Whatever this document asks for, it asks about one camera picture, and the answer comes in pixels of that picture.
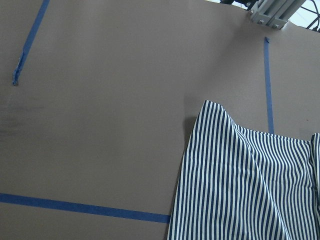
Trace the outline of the blue white striped polo shirt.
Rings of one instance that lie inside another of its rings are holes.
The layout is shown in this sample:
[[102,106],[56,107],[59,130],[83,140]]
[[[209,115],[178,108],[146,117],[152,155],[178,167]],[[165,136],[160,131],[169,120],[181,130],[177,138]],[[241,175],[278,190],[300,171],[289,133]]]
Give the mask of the blue white striped polo shirt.
[[317,240],[320,135],[237,125],[205,101],[183,155],[169,240]]

